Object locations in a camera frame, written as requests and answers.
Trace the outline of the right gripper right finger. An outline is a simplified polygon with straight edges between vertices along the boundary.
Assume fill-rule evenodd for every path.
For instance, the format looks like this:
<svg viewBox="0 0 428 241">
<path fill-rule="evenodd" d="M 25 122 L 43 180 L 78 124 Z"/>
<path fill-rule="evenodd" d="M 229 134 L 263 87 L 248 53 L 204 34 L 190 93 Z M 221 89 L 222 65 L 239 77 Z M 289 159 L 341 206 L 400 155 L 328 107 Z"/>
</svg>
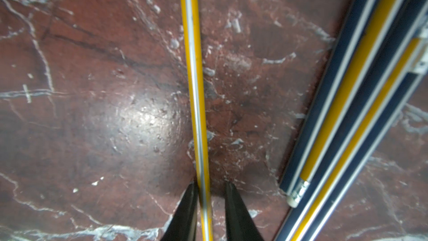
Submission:
<svg viewBox="0 0 428 241">
<path fill-rule="evenodd" d="M 225 184 L 226 235 L 228 241 L 263 241 L 236 186 Z"/>
</svg>

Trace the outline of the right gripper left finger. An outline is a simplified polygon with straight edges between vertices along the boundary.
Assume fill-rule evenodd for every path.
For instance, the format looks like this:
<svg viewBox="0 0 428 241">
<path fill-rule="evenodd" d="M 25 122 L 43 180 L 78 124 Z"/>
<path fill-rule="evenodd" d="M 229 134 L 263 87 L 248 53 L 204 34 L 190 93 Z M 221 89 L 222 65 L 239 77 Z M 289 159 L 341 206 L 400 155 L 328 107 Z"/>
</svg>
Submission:
<svg viewBox="0 0 428 241">
<path fill-rule="evenodd" d="M 161 241 L 194 241 L 197 228 L 198 185 L 188 185 Z"/>
</svg>

